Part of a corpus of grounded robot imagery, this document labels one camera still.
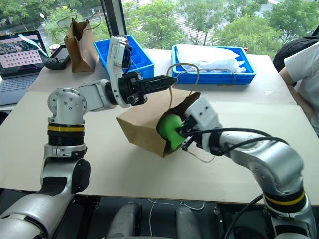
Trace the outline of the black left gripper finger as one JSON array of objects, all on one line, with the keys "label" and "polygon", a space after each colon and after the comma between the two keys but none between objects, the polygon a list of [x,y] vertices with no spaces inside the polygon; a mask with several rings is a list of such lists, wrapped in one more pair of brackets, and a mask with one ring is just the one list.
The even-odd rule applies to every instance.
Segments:
[{"label": "black left gripper finger", "polygon": [[174,83],[145,83],[143,88],[143,95],[164,91],[174,85]]},{"label": "black left gripper finger", "polygon": [[142,80],[144,88],[169,88],[177,83],[177,78],[172,76],[160,75]]}]

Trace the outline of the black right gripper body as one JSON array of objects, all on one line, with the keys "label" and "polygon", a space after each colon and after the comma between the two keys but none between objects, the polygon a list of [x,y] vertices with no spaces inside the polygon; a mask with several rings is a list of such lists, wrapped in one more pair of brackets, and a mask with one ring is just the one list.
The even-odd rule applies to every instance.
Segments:
[{"label": "black right gripper body", "polygon": [[183,135],[184,136],[193,136],[193,135],[199,135],[199,130],[195,129],[195,126],[197,125],[197,121],[194,119],[193,116],[189,116],[185,119],[183,122]]}]

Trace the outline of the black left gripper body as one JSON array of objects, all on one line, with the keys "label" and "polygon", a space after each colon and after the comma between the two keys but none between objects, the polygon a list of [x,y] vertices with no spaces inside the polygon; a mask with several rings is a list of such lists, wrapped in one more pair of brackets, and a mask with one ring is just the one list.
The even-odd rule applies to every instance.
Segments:
[{"label": "black left gripper body", "polygon": [[129,72],[119,78],[119,90],[124,102],[131,106],[143,105],[148,98],[142,93],[142,80],[140,72]]}]

